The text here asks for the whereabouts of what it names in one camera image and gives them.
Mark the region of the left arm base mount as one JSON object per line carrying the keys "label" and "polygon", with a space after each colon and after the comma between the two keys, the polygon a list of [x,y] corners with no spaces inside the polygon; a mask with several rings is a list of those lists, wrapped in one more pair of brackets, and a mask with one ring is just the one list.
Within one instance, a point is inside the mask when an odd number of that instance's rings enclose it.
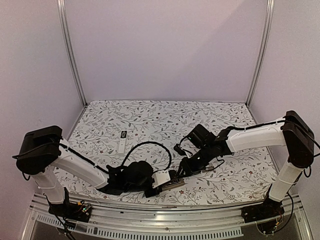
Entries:
{"label": "left arm base mount", "polygon": [[62,217],[67,220],[75,220],[88,223],[92,214],[92,205],[84,200],[73,203],[70,202],[69,192],[64,188],[64,200],[60,204],[49,203],[48,212],[52,215]]}

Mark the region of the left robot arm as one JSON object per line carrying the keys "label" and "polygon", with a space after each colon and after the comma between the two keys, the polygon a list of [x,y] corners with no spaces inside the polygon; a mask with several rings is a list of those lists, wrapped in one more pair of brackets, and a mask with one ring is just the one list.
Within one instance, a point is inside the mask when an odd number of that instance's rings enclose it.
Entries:
{"label": "left robot arm", "polygon": [[14,155],[17,168],[31,176],[49,202],[63,216],[74,213],[74,205],[67,200],[67,192],[54,173],[62,169],[90,184],[97,191],[119,196],[126,192],[144,192],[147,198],[158,194],[162,185],[170,181],[168,170],[153,170],[146,161],[128,166],[107,166],[103,169],[69,145],[62,129],[53,125],[25,134],[19,154]]}

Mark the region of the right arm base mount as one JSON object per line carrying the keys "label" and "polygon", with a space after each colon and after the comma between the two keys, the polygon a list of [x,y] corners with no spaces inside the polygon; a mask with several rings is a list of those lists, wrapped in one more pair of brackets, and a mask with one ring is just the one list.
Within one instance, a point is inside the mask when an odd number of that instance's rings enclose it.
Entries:
{"label": "right arm base mount", "polygon": [[274,234],[284,219],[282,202],[266,198],[262,203],[245,206],[241,209],[241,217],[245,223],[256,223],[258,231],[264,235]]}

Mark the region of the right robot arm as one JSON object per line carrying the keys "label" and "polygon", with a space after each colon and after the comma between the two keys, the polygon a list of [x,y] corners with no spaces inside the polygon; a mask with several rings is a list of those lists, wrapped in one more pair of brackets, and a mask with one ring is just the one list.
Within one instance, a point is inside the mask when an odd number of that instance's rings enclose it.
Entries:
{"label": "right robot arm", "polygon": [[319,147],[313,131],[293,110],[272,122],[249,127],[229,126],[217,135],[198,124],[185,139],[198,151],[191,157],[184,157],[179,163],[178,175],[183,178],[198,174],[217,157],[231,156],[249,149],[286,147],[287,162],[270,185],[266,201],[258,208],[262,218],[269,218],[278,210],[278,203],[284,199],[304,169],[313,164],[317,157],[315,147]]}

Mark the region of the small grey battery cover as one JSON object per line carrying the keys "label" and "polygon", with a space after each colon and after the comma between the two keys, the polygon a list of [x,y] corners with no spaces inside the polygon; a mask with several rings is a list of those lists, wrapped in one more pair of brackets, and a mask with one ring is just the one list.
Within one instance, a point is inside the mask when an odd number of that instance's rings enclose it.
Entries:
{"label": "small grey battery cover", "polygon": [[206,166],[202,171],[203,172],[210,172],[210,171],[213,171],[214,169],[215,169],[214,166],[209,165],[209,166]]}

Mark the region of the small white remote control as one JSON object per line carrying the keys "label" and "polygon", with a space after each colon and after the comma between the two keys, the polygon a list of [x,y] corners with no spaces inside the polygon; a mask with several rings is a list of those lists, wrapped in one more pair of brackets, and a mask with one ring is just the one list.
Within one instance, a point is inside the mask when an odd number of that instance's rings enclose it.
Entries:
{"label": "small white remote control", "polygon": [[177,178],[176,180],[171,180],[165,184],[163,184],[161,188],[161,193],[165,191],[169,191],[175,188],[179,188],[185,185],[185,181],[182,178]]}

